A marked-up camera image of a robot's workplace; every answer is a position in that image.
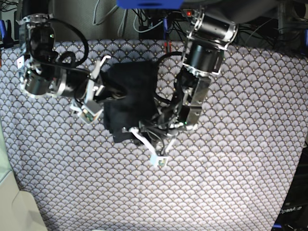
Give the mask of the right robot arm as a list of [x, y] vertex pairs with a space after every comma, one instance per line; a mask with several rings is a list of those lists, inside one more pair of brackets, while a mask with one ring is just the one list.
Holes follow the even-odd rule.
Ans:
[[[81, 39], [84, 55], [80, 60], [77, 60], [72, 51], [59, 54], [53, 49], [53, 22], [64, 25]], [[106, 55], [97, 60], [91, 71], [79, 68], [88, 57], [89, 44], [74, 26], [45, 13], [24, 16], [18, 24], [21, 55], [17, 60], [17, 67], [20, 71], [21, 90], [29, 97], [71, 98], [71, 110], [90, 121], [100, 116], [104, 102], [126, 97], [125, 88], [101, 70], [111, 56]]]

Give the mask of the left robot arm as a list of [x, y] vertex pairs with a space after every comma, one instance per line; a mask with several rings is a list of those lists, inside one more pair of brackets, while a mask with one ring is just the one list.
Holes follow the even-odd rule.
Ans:
[[276, 0], [125, 0], [124, 9], [192, 9], [191, 29], [182, 52], [172, 101], [150, 122], [141, 122], [129, 131], [151, 152], [163, 159], [167, 146], [157, 149], [166, 137], [197, 126], [212, 75], [220, 73], [224, 53], [234, 41], [239, 24], [249, 22], [278, 5]]

